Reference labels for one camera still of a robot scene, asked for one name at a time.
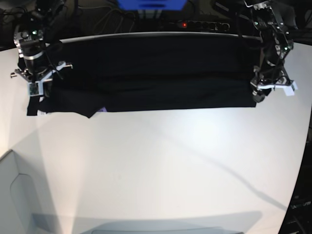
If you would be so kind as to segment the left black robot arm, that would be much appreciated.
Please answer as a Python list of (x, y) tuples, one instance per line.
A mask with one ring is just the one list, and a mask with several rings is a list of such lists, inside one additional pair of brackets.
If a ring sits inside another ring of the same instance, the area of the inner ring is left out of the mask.
[(275, 89), (293, 96), (298, 87), (284, 67), (286, 57), (293, 49), (293, 40), (288, 38), (289, 31), (278, 3), (272, 0), (246, 0), (244, 3), (261, 39), (260, 62), (254, 67), (254, 78), (250, 81), (254, 101), (262, 102)]

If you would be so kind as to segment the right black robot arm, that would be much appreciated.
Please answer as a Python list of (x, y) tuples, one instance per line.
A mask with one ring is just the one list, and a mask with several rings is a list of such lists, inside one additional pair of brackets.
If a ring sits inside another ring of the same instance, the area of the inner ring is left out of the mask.
[(62, 43), (46, 41), (46, 34), (65, 3), (64, 0), (38, 0), (35, 9), (23, 14), (15, 27), (13, 41), (21, 64), (11, 73), (11, 77), (21, 77), (26, 81), (30, 97), (48, 95), (54, 74), (61, 77), (62, 69), (73, 68), (71, 63), (65, 61), (52, 62), (49, 52), (59, 49)]

